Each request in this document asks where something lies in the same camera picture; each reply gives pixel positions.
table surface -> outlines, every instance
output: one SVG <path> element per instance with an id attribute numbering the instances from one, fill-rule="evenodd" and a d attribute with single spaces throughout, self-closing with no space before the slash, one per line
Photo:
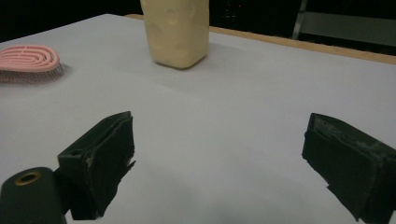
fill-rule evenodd
<path id="1" fill-rule="evenodd" d="M 131 111 L 137 162 L 97 223 L 356 223 L 302 158 L 304 132 L 315 112 L 396 147 L 396 65 L 209 42 L 194 67 L 164 67 L 142 21 L 107 14 L 0 43 L 50 46 L 64 67 L 50 83 L 0 84 L 0 182 L 56 169 L 94 124 Z"/>

